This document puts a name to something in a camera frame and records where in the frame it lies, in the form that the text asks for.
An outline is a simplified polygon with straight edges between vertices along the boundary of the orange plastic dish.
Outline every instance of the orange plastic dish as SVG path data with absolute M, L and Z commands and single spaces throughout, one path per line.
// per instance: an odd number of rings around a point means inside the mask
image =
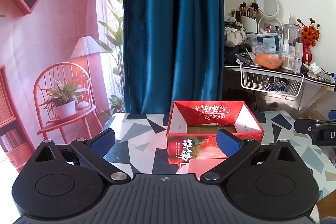
M 259 54 L 255 57 L 255 62 L 268 69 L 277 69 L 281 66 L 282 60 L 268 54 Z

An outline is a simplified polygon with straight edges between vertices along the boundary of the white flower pot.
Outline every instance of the white flower pot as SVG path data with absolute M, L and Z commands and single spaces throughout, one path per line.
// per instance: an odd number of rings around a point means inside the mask
M 65 118 L 76 113 L 76 101 L 71 101 L 65 105 L 57 106 L 56 112 L 60 118 Z

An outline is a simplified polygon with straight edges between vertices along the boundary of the floor lamp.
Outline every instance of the floor lamp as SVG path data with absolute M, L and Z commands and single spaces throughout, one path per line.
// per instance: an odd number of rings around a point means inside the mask
M 71 54 L 71 58 L 86 56 L 86 63 L 87 63 L 87 73 L 91 79 L 90 75 L 90 65 L 89 65 L 89 58 L 88 56 L 95 53 L 102 53 L 105 50 L 94 40 L 91 36 L 81 37 L 75 49 Z

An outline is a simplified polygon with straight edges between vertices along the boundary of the red cardboard box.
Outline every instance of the red cardboard box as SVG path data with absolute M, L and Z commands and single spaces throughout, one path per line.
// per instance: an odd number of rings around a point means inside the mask
M 259 142 L 264 130 L 244 102 L 174 101 L 167 128 L 170 164 L 190 159 L 226 159 L 216 133 L 224 128 L 238 138 Z

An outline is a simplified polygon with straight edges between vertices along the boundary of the geometric patterned tablecloth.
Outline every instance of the geometric patterned tablecloth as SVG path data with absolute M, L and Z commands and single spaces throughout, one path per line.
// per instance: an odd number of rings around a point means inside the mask
M 290 140 L 319 185 L 319 199 L 336 189 L 336 169 L 322 150 L 311 144 L 309 136 L 295 132 L 295 120 L 287 112 L 268 111 L 255 116 L 265 130 L 261 144 Z M 168 118 L 168 114 L 114 114 L 104 129 L 112 128 L 116 141 L 104 159 L 131 177 L 135 173 L 175 174 L 179 167 L 168 163 Z

